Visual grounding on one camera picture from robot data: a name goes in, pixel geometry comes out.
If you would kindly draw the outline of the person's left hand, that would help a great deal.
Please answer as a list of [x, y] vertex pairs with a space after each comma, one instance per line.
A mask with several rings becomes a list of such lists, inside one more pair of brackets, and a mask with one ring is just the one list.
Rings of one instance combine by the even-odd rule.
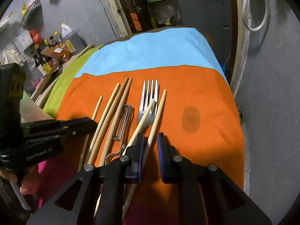
[[[17, 182], [16, 175], [5, 168], [1, 168], [1, 177], [14, 183]], [[34, 165], [28, 168], [27, 174], [22, 179], [21, 186], [19, 188], [20, 193], [22, 195], [35, 194], [38, 191], [39, 186], [40, 186], [39, 166]]]

